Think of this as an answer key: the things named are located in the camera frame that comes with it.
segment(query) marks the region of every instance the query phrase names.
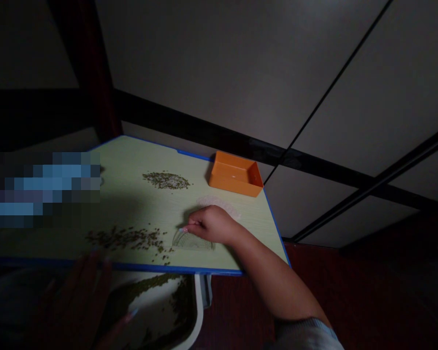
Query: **desk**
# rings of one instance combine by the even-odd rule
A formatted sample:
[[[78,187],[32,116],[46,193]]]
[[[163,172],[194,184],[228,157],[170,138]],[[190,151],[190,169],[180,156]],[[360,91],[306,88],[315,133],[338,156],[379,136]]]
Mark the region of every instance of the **desk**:
[[[209,187],[207,180],[212,162],[128,136],[120,136],[92,152],[100,154],[105,168],[100,203],[72,204],[77,209],[61,218],[66,228],[0,230],[1,262],[70,265],[80,254],[91,250],[86,240],[90,230],[110,231],[115,225],[118,228],[159,228],[160,232],[167,232],[161,238],[164,247],[169,249],[177,229],[186,224],[188,214],[199,209],[197,199],[213,195],[233,205],[241,213],[240,224],[288,263],[264,191],[253,198]],[[182,190],[160,190],[143,180],[143,174],[163,171],[186,178],[191,186]],[[174,247],[174,252],[168,253],[168,266],[164,265],[167,260],[162,259],[165,253],[159,254],[154,247],[115,251],[102,248],[102,253],[120,270],[238,276],[243,273],[233,254],[220,244],[216,244],[213,251]]]

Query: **red floor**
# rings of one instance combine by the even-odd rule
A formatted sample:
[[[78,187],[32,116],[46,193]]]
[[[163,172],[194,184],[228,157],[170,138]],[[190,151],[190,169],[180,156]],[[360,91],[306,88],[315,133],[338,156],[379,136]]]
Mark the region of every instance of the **red floor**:
[[[438,349],[438,325],[382,265],[308,245],[286,250],[346,350]],[[273,318],[248,278],[214,276],[212,288],[194,349],[262,349],[273,341]]]

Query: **hand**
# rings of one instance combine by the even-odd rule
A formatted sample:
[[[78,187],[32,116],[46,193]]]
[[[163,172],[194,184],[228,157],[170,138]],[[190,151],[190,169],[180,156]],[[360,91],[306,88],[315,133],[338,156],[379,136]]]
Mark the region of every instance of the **hand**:
[[[231,245],[245,228],[218,206],[208,206],[191,213],[183,228],[207,241]]]
[[[25,337],[26,349],[91,349],[110,293],[112,276],[111,263],[105,260],[94,289],[98,261],[97,251],[78,259],[58,298],[55,298],[55,281],[49,284]],[[95,349],[108,349],[135,313],[118,321]]]

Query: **orange plastic box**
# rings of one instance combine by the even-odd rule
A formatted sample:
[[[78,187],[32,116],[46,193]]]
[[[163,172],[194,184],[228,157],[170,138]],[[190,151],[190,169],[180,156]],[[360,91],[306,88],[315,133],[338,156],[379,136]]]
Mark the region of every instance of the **orange plastic box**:
[[[263,180],[255,161],[217,151],[209,186],[251,197],[263,189]]]

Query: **blue table edge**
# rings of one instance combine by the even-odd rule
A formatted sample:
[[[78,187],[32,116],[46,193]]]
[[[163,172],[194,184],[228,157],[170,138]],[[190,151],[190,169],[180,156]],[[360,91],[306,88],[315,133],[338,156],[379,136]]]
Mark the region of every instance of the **blue table edge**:
[[[142,138],[137,138],[134,136],[128,135],[120,135],[114,139],[111,139],[107,142],[101,143],[96,147],[90,149],[88,152],[94,151],[95,149],[105,145],[106,143],[112,142],[119,137],[129,137],[132,139],[137,139],[149,143],[153,143],[159,146],[172,148],[176,150],[178,153],[198,158],[202,160],[207,160],[209,162],[214,161],[214,157],[203,157],[200,155],[196,155],[191,152],[186,152],[179,150],[177,148],[173,148],[170,146],[166,146],[157,142],[148,141]],[[279,239],[281,240],[282,249],[284,250],[284,254],[286,255],[287,263],[291,266],[291,262],[289,260],[289,256],[287,255],[286,248],[284,247],[284,242],[282,241],[281,233],[279,232],[279,228],[277,227],[276,219],[274,218],[273,210],[271,209],[271,205],[269,204],[268,196],[266,195],[266,191],[263,188],[264,196],[266,197],[266,201],[268,203],[268,208],[271,212],[271,216],[273,217],[274,226],[276,227],[277,234],[279,235]],[[0,264],[12,264],[21,267],[30,267],[30,266],[45,266],[45,267],[71,267],[74,264],[74,260],[69,259],[43,259],[43,258],[16,258],[16,257],[0,257]],[[123,270],[123,271],[138,271],[138,272],[163,272],[163,273],[179,273],[179,274],[200,274],[200,275],[220,275],[220,276],[244,276],[245,272],[243,270],[231,270],[231,269],[215,269],[215,268],[205,268],[205,267],[186,267],[186,266],[162,266],[162,265],[149,265],[149,264],[134,264],[134,263],[123,263],[123,262],[114,262],[112,264],[112,268],[114,270]]]

